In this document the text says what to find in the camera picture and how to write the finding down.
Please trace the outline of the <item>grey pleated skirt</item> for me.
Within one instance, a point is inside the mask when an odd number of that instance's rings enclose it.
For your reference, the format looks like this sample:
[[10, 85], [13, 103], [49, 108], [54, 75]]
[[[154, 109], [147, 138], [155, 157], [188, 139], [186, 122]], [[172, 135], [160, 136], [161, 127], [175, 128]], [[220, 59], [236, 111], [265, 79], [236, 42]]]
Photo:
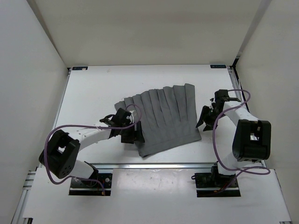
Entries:
[[201, 140], [192, 84], [151, 89], [124, 98], [114, 107], [136, 110], [134, 118], [141, 117], [145, 142], [135, 145], [142, 158]]

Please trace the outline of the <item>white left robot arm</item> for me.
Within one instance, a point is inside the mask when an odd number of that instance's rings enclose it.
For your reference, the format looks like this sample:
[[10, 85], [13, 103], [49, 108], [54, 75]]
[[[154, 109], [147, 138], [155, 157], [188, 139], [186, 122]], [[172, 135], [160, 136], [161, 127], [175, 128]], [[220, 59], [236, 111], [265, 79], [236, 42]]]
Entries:
[[45, 166], [49, 180], [55, 185], [70, 178], [76, 178], [88, 187], [96, 185], [97, 169], [77, 159], [79, 152], [88, 146], [116, 136], [121, 136], [122, 143], [144, 142], [141, 122], [130, 119], [112, 121], [104, 118], [91, 126], [75, 125], [77, 130], [72, 133], [65, 132], [64, 127], [50, 132], [39, 156], [39, 162]]

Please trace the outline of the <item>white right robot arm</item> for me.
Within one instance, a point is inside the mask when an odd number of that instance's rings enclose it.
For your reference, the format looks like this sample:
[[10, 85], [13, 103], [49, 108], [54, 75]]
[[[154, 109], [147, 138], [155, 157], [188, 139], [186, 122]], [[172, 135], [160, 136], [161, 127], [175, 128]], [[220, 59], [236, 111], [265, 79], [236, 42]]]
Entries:
[[[227, 116], [235, 125], [232, 150], [221, 158], [216, 147], [216, 127], [219, 119]], [[269, 158], [271, 153], [271, 123], [259, 120], [236, 98], [213, 98], [210, 106], [203, 106], [196, 127], [205, 124], [203, 131], [212, 131], [212, 144], [218, 170], [210, 174], [214, 186], [223, 185], [227, 176], [244, 170], [250, 164]]]

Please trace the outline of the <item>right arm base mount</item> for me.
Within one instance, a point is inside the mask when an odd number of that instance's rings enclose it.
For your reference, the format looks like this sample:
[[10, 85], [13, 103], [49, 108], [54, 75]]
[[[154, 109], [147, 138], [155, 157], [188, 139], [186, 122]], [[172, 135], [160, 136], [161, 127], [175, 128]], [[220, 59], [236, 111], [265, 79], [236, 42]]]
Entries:
[[240, 197], [238, 181], [235, 175], [223, 175], [217, 166], [212, 166], [210, 173], [195, 173], [197, 197]]

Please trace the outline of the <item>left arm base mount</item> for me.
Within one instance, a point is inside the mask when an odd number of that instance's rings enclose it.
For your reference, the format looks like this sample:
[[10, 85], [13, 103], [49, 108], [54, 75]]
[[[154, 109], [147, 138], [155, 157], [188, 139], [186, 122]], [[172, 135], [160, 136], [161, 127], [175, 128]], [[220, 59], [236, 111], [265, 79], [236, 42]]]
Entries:
[[72, 178], [69, 195], [70, 196], [111, 196], [113, 173], [112, 171], [98, 170], [97, 175], [92, 179], [95, 181], [82, 181]]

